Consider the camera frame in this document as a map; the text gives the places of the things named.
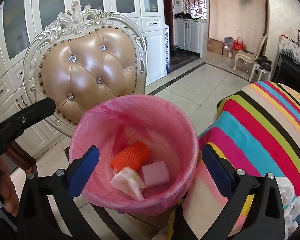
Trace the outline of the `person's left hand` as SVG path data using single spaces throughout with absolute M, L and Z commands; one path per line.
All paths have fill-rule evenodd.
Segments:
M 19 198 L 10 178 L 8 165 L 2 157 L 0 157 L 0 195 L 4 209 L 16 217 L 19 209 Z

